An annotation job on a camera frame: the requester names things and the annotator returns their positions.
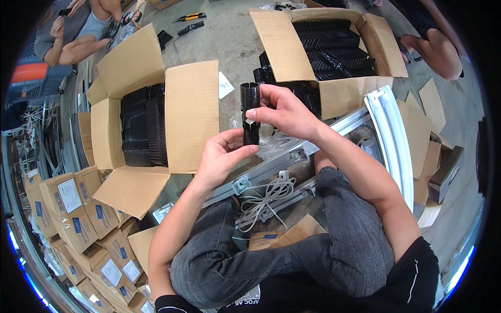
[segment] stacked black plastic parts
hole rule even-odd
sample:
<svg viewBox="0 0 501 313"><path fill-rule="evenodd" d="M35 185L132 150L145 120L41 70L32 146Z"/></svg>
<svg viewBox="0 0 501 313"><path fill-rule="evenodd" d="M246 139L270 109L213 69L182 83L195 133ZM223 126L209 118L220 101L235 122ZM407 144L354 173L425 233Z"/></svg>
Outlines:
<svg viewBox="0 0 501 313"><path fill-rule="evenodd" d="M130 166L167 166L165 84L144 87L122 98L122 150Z"/></svg>
<svg viewBox="0 0 501 313"><path fill-rule="evenodd" d="M349 20L293 23L319 81L376 76L373 58L358 48L360 36Z"/></svg>
<svg viewBox="0 0 501 313"><path fill-rule="evenodd" d="M273 70L268 60L266 52L259 56L261 67L254 70L254 80L258 84L270 84L289 88L296 97L312 112L317 118L320 118L320 90L316 82L285 82L277 83Z"/></svg>

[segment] white paper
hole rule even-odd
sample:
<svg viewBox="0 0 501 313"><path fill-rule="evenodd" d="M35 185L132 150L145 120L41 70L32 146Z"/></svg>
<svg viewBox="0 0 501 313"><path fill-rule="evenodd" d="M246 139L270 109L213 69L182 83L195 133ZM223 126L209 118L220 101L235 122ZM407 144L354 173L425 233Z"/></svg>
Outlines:
<svg viewBox="0 0 501 313"><path fill-rule="evenodd" d="M134 282L139 276L140 272L138 271L136 265L132 260L129 260L127 264L122 268L122 271L124 272L125 276L130 280L130 282Z"/></svg>
<svg viewBox="0 0 501 313"><path fill-rule="evenodd" d="M32 178L36 174L38 174L38 171L37 169L34 169L33 171L28 172L28 178Z"/></svg>
<svg viewBox="0 0 501 313"><path fill-rule="evenodd" d="M58 190L68 214L75 211L82 205L74 178L67 180L64 183L60 183L58 185Z"/></svg>
<svg viewBox="0 0 501 313"><path fill-rule="evenodd" d="M153 309L153 306L150 304L150 302L146 301L144 305L141 308L141 312L143 313L155 313L155 310Z"/></svg>
<svg viewBox="0 0 501 313"><path fill-rule="evenodd" d="M226 97L230 92L235 90L229 83L228 79L222 72L219 72L219 99Z"/></svg>
<svg viewBox="0 0 501 313"><path fill-rule="evenodd" d="M115 262L113 262L112 259L109 259L108 262L106 262L106 264L102 267L101 273L106 276L106 278L114 287L118 285L120 278L122 278L122 272L115 265Z"/></svg>

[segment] white cable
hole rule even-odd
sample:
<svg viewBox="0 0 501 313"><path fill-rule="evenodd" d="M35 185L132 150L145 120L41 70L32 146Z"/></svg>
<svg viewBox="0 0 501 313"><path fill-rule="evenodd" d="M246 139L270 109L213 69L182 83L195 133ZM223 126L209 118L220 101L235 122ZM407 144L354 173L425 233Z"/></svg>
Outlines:
<svg viewBox="0 0 501 313"><path fill-rule="evenodd" d="M292 195L292 192L294 191L294 183L296 182L295 177L289 179L288 177L279 177L277 179L274 179L271 181L269 184L265 185L258 185L258 186L253 186L249 187L247 189L252 189L258 196L242 196L240 197L241 199L247 199L243 201L240 204L240 220L239 220L239 225L238 228L241 232L248 232L256 223L257 219L259 218L259 214L261 211L265 208L268 208L273 212L273 214L279 219L280 223L285 227L287 230L287 226L285 225L284 221L277 215L277 213L272 209L270 206L270 203L288 198ZM257 193L254 189L257 188L266 188L265 191L265 196L261 196L259 193ZM248 220L254 219L252 225L247 228L243 229L240 225L243 222L246 222Z"/></svg>

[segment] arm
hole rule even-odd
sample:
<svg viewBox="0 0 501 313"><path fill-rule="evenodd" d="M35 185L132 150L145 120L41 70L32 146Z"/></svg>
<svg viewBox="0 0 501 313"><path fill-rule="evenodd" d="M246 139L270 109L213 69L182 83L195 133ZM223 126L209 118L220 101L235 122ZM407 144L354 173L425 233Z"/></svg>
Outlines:
<svg viewBox="0 0 501 313"><path fill-rule="evenodd" d="M52 48L45 53L44 61L49 66L56 66L63 51L64 17L58 17L51 27L51 36L55 38Z"/></svg>
<svg viewBox="0 0 501 313"><path fill-rule="evenodd" d="M372 204L398 261L421 236L397 184L379 162L319 121L287 88L261 85L262 107L247 111L249 119L270 123L288 135L317 145L345 174L359 197ZM276 110L266 106L272 105Z"/></svg>
<svg viewBox="0 0 501 313"><path fill-rule="evenodd" d="M162 295L176 294L170 282L170 263L188 240L209 193L224 182L240 161L259 151L258 146L242 147L242 144L243 128L230 129L207 139L195 177L151 240L148 283L154 300Z"/></svg>

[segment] right hand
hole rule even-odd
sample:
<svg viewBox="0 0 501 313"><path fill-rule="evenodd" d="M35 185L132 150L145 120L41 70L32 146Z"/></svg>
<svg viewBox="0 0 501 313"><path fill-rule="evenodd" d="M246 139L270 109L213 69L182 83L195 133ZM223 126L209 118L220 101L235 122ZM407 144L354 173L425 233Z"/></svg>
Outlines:
<svg viewBox="0 0 501 313"><path fill-rule="evenodd" d="M51 27L51 36L60 39L64 34L64 17L58 17L54 23L52 23Z"/></svg>
<svg viewBox="0 0 501 313"><path fill-rule="evenodd" d="M316 137L323 123L288 88L261 84L260 94L261 108L247 110L248 119L271 124L296 138L311 141Z"/></svg>

